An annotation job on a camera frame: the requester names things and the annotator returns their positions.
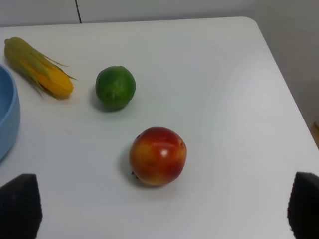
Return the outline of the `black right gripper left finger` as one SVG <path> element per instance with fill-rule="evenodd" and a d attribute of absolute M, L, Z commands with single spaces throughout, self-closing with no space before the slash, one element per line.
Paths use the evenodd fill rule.
<path fill-rule="evenodd" d="M 0 237 L 35 239 L 43 213 L 37 176 L 21 174 L 0 188 Z"/>

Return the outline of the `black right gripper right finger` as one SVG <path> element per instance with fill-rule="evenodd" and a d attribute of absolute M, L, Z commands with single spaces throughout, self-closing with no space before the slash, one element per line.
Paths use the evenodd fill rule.
<path fill-rule="evenodd" d="M 287 218 L 297 239 L 319 237 L 319 177 L 297 172 L 287 209 Z"/>

